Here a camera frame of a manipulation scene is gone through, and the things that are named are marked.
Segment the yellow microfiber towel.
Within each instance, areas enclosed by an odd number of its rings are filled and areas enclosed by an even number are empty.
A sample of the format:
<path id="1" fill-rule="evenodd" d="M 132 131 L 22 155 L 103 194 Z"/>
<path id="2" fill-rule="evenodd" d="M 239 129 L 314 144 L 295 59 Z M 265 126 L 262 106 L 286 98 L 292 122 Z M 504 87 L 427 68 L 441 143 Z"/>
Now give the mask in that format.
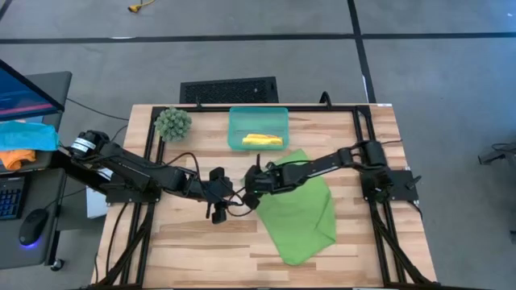
<path id="1" fill-rule="evenodd" d="M 243 145 L 282 146 L 283 138 L 275 135 L 248 134 L 242 139 Z"/>

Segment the green microfiber towel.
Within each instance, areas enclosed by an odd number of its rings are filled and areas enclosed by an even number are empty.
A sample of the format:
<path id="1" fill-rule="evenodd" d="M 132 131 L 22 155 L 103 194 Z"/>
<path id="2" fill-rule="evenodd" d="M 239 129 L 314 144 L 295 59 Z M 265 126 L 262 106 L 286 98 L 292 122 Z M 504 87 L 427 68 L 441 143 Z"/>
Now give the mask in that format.
<path id="1" fill-rule="evenodd" d="M 302 264 L 336 242 L 335 207 L 321 176 L 292 192 L 263 195 L 256 212 L 288 265 Z"/>

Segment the teal translucent plastic basket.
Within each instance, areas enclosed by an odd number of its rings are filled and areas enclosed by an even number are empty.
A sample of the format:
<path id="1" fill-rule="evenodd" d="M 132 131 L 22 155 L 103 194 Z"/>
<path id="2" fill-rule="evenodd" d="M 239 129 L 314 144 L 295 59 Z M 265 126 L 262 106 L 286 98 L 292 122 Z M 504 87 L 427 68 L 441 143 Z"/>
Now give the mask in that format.
<path id="1" fill-rule="evenodd" d="M 248 134 L 275 135 L 282 146 L 243 145 Z M 281 151 L 289 146 L 289 111 L 285 107 L 231 107 L 227 132 L 228 146 L 237 151 Z"/>

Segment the green artificial potted plant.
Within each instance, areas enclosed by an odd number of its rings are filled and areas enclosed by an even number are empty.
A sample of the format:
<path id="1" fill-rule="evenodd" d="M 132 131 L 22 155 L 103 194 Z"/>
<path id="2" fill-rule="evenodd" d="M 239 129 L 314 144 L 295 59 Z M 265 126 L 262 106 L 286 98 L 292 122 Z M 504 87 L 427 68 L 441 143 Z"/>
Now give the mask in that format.
<path id="1" fill-rule="evenodd" d="M 192 118 L 184 110 L 169 107 L 159 113 L 154 126 L 164 142 L 179 142 L 186 138 Z"/>

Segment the black perforated computer tower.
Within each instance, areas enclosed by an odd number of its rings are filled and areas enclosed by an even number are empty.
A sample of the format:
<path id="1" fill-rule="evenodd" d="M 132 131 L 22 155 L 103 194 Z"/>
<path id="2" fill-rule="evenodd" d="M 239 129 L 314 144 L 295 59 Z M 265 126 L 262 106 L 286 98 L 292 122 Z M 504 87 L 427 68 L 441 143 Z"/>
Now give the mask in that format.
<path id="1" fill-rule="evenodd" d="M 181 104 L 278 103 L 275 77 L 182 82 Z"/>

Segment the white box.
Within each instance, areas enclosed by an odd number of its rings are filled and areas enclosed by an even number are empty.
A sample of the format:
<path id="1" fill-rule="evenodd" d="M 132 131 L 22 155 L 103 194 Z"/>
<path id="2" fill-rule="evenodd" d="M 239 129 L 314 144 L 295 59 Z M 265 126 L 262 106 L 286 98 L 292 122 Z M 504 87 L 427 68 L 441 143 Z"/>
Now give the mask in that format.
<path id="1" fill-rule="evenodd" d="M 99 218 L 107 214 L 108 206 L 106 196 L 92 188 L 86 188 L 86 216 L 87 218 Z"/>

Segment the black computer mouse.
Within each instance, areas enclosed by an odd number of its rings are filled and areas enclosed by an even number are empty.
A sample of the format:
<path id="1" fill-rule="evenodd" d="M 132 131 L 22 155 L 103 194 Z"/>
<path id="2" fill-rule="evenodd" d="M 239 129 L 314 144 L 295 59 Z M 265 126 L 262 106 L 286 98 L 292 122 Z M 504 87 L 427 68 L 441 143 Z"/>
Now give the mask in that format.
<path id="1" fill-rule="evenodd" d="M 47 220 L 48 211 L 46 209 L 31 211 L 19 228 L 19 243 L 23 247 L 31 247 L 35 244 L 43 233 Z"/>

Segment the blue cloth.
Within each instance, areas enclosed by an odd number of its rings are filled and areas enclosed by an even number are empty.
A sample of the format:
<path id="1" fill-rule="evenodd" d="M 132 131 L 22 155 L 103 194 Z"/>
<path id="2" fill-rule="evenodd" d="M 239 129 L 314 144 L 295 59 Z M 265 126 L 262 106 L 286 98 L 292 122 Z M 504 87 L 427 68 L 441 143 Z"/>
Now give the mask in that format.
<path id="1" fill-rule="evenodd" d="M 0 122 L 0 151 L 56 151 L 59 135 L 54 126 L 37 122 Z"/>

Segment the orange cloth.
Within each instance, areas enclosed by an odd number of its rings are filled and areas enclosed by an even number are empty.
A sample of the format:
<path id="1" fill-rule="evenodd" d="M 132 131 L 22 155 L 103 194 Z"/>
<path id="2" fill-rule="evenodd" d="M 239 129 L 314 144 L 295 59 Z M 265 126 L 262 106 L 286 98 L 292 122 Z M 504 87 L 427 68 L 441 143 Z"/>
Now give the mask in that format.
<path id="1" fill-rule="evenodd" d="M 6 170 L 16 171 L 22 167 L 23 161 L 36 161 L 35 151 L 27 149 L 0 151 L 0 161 Z"/>

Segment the black backlit keyboard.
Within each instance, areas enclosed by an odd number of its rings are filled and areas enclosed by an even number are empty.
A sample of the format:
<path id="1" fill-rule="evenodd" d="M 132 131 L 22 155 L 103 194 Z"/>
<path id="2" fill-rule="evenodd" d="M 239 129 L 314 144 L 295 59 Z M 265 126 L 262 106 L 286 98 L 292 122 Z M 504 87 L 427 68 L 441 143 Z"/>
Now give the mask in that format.
<path id="1" fill-rule="evenodd" d="M 0 178 L 0 221 L 20 218 L 24 196 L 24 176 Z"/>

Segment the tilted monitor with blue screen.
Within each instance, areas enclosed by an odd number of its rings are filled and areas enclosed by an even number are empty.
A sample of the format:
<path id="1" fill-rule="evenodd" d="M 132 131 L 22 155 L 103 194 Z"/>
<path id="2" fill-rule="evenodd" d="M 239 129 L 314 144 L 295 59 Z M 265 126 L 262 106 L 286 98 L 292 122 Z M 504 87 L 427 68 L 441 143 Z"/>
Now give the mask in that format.
<path id="1" fill-rule="evenodd" d="M 65 107 L 0 60 L 0 121 L 60 113 Z"/>

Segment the grey side desk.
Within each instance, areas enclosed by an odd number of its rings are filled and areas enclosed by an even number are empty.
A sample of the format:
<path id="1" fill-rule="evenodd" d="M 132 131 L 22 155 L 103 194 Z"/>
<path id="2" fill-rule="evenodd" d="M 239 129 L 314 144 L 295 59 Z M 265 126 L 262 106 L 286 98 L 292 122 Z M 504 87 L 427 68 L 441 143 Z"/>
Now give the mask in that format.
<path id="1" fill-rule="evenodd" d="M 0 166 L 0 178 L 25 177 L 25 196 L 20 218 L 0 221 L 0 270 L 39 264 L 51 266 L 56 257 L 60 231 L 58 219 L 61 197 L 65 191 L 66 173 L 50 168 L 52 153 L 39 153 L 37 161 L 20 172 L 7 172 Z M 19 243 L 19 228 L 34 209 L 46 209 L 48 220 L 39 240 L 32 246 Z"/>

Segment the grey chair base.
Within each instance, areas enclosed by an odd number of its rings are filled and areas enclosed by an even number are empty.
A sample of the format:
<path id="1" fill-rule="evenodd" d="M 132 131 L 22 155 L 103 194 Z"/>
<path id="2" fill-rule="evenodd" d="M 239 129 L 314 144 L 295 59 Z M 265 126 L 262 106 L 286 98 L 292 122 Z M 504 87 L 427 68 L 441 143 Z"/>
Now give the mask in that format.
<path id="1" fill-rule="evenodd" d="M 516 142 L 494 143 L 491 150 L 477 156 L 482 165 L 491 164 L 495 160 L 507 160 L 509 164 L 516 166 Z"/>

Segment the black metal table frame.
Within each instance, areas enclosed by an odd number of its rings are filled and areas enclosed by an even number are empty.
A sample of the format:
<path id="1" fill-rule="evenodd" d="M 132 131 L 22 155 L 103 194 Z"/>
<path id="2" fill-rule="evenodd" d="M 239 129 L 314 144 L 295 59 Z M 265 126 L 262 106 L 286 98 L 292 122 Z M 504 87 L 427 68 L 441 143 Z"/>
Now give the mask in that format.
<path id="1" fill-rule="evenodd" d="M 370 105 L 369 118 L 355 118 L 350 105 L 289 105 L 289 149 L 309 157 L 352 145 L 358 136 L 385 144 L 389 165 L 407 166 L 393 107 Z M 200 168 L 203 177 L 216 167 L 238 184 L 256 161 L 282 157 L 281 151 L 234 151 L 227 144 L 229 106 L 189 106 L 188 138 L 163 144 L 149 130 L 153 105 L 132 108 L 124 146 L 155 161 L 173 160 Z M 156 205 L 147 260 L 128 268 L 127 282 L 145 288 L 338 288 L 381 286 L 383 279 L 367 201 L 360 178 L 350 169 L 326 175 L 335 205 L 336 242 L 298 266 L 285 264 L 255 213 L 234 209 L 226 222 L 206 219 L 206 205 L 163 194 Z"/>

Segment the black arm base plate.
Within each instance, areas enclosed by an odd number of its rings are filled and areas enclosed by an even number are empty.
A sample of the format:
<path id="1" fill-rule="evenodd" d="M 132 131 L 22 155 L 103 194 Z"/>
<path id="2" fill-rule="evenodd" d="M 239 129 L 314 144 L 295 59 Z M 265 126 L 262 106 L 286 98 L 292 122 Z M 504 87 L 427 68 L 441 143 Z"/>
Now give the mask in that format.
<path id="1" fill-rule="evenodd" d="M 107 203 L 152 203 L 160 200 L 161 190 L 146 189 L 143 192 L 133 188 L 109 188 L 106 190 Z"/>
<path id="2" fill-rule="evenodd" d="M 421 176 L 412 171 L 380 170 L 360 174 L 363 197 L 378 203 L 386 201 L 417 201 L 416 184 Z"/>

